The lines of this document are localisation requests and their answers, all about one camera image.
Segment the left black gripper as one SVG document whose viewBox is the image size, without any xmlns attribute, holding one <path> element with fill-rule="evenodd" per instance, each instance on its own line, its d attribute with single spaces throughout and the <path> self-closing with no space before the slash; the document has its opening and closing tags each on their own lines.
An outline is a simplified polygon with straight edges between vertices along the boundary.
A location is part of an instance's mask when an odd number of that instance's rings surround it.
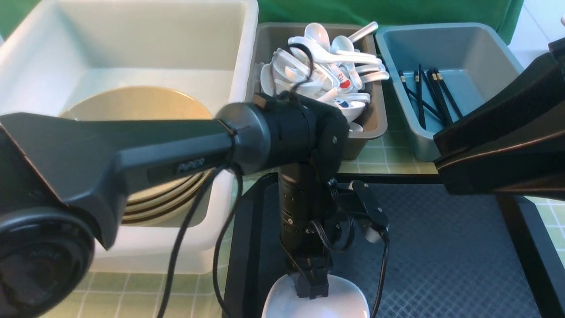
<svg viewBox="0 0 565 318">
<path fill-rule="evenodd" d="M 314 167 L 293 163 L 280 168 L 279 195 L 280 240 L 287 270 L 295 272 L 295 292 L 301 299 L 327 297 L 331 254 L 311 222 L 323 223 L 333 210 L 329 187 Z"/>
</svg>

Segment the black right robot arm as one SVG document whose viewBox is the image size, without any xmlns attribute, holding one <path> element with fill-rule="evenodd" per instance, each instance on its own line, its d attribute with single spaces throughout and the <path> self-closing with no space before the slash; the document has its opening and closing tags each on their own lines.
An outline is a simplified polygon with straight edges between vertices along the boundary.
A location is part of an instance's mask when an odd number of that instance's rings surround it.
<svg viewBox="0 0 565 318">
<path fill-rule="evenodd" d="M 565 41 L 505 89 L 434 135 L 434 161 L 452 195 L 565 197 Z"/>
</svg>

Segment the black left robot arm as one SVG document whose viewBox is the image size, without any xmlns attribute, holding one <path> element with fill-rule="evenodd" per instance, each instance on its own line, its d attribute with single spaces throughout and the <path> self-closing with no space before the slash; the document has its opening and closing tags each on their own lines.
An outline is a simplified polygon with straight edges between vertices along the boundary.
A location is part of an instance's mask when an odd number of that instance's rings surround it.
<svg viewBox="0 0 565 318">
<path fill-rule="evenodd" d="M 204 170 L 243 175 L 288 164 L 337 173 L 342 111 L 293 92 L 258 93 L 209 120 L 1 117 L 1 316 L 36 318 L 82 281 L 95 241 L 113 247 L 128 197 Z"/>
</svg>

